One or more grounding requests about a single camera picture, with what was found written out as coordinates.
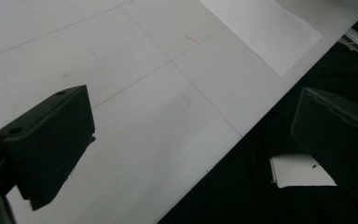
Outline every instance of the red mark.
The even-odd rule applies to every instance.
[[[191,40],[191,41],[193,41],[194,43],[197,43],[197,40],[196,39],[194,39],[194,38],[191,38],[190,36],[186,36],[187,37],[187,39],[189,39],[189,40]]]

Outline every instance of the table surface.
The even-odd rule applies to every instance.
[[[323,36],[283,77],[198,0],[0,0],[0,128],[83,84],[96,123],[51,204],[7,195],[17,221],[162,218],[358,21],[358,1],[277,2]]]

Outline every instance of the white tabletop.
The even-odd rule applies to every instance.
[[[323,39],[283,77],[198,0],[0,0],[0,128],[88,85],[97,141],[18,223],[154,223],[358,21],[358,0],[277,0]]]

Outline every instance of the dark floor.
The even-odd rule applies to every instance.
[[[340,188],[271,184],[269,158],[303,152],[290,128],[304,87],[358,104],[358,54],[332,47],[160,223],[358,223],[358,200]]]

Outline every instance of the white paper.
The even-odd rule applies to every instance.
[[[200,0],[281,77],[322,36],[272,0]]]
[[[331,176],[307,154],[287,154],[270,159],[273,182],[289,186],[336,186]]]

